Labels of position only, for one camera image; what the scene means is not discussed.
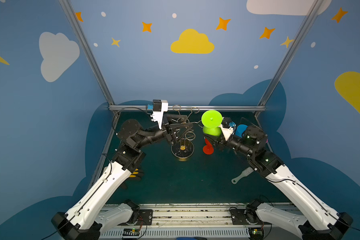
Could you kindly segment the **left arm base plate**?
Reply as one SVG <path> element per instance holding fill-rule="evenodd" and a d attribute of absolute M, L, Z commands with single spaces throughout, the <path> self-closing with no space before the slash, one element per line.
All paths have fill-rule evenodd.
<path fill-rule="evenodd" d="M 153 210 L 135 210 L 127 222 L 128 225 L 146 225 L 150 226 L 153 220 Z"/>

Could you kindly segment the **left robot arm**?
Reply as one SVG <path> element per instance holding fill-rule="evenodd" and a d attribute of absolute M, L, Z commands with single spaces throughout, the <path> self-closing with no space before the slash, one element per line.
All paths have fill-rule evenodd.
<path fill-rule="evenodd" d="M 58 212 L 52 224 L 65 240 L 97 240 L 101 234 L 113 227 L 134 223 L 138 218 L 139 206 L 132 201 L 121 203 L 115 210 L 101 213 L 113 193 L 139 168 L 146 154 L 142 148 L 162 140 L 174 145 L 182 137 L 179 133 L 189 132 L 193 125 L 186 115 L 163 116 L 160 125 L 143 129 L 135 119 L 125 121 L 117 136 L 121 144 L 102 176 L 88 192 L 66 213 Z"/>

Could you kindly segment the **green wine glass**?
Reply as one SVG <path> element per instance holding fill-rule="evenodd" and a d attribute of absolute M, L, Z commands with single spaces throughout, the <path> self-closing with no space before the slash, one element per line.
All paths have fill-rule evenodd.
<path fill-rule="evenodd" d="M 203 133 L 211 136 L 220 136 L 222 130 L 220 125 L 223 121 L 223 116 L 216 110 L 209 110 L 202 115 Z"/>

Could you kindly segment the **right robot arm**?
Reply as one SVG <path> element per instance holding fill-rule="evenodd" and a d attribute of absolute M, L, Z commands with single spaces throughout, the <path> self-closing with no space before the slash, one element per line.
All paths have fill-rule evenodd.
<path fill-rule="evenodd" d="M 227 124 L 215 130 L 203 128 L 205 138 L 215 147 L 227 147 L 246 156 L 254 172 L 277 187 L 301 212 L 300 215 L 254 200 L 246 207 L 253 219 L 276 225 L 302 240 L 341 240 L 353 223 L 352 217 L 338 213 L 320 200 L 273 152 L 266 150 L 267 134 L 248 126 L 241 136 Z"/>

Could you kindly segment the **red wine glass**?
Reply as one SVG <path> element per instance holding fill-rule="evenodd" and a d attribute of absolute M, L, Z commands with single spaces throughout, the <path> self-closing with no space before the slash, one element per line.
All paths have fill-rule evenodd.
<path fill-rule="evenodd" d="M 214 146 L 211 144 L 211 142 L 205 138 L 205 146 L 203 147 L 203 152 L 206 155 L 212 155 L 214 153 Z"/>

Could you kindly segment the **blue wine glass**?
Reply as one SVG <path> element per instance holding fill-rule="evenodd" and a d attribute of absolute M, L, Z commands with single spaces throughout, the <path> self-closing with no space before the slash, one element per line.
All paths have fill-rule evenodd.
<path fill-rule="evenodd" d="M 247 128 L 248 128 L 247 125 L 244 125 L 244 124 L 238 125 L 235 130 L 235 135 L 242 138 L 243 133 L 246 131 Z"/>

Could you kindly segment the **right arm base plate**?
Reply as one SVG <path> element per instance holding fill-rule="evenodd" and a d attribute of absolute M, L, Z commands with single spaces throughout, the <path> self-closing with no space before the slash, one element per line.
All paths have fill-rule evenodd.
<path fill-rule="evenodd" d="M 233 225 L 257 225 L 259 223 L 256 213 L 252 210 L 231 208 L 229 212 Z"/>

